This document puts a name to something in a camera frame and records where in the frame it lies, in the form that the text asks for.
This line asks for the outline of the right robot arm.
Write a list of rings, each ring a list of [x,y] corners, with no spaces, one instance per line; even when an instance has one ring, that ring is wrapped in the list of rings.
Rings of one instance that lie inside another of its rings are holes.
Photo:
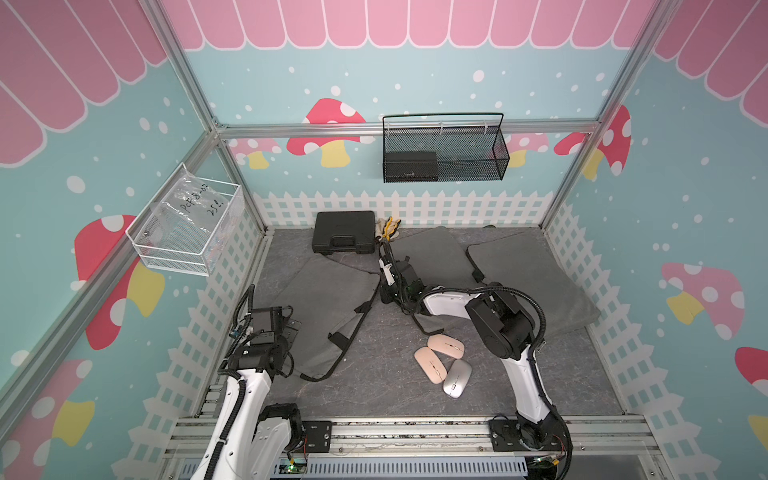
[[[570,454],[567,422],[546,392],[536,359],[547,328],[542,307],[527,293],[498,282],[474,288],[428,286],[408,258],[395,257],[386,240],[379,242],[378,255],[386,300],[412,318],[428,314],[470,321],[486,349],[502,361],[515,397],[522,445],[538,451],[552,439],[563,455]]]

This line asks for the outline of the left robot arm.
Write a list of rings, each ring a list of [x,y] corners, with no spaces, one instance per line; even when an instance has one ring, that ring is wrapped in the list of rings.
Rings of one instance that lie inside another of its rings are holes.
[[[294,369],[298,333],[293,308],[270,307],[235,317],[234,340],[218,373],[226,380],[219,417],[194,479],[269,479],[282,456],[305,448],[307,433],[293,403],[265,403],[276,378]]]

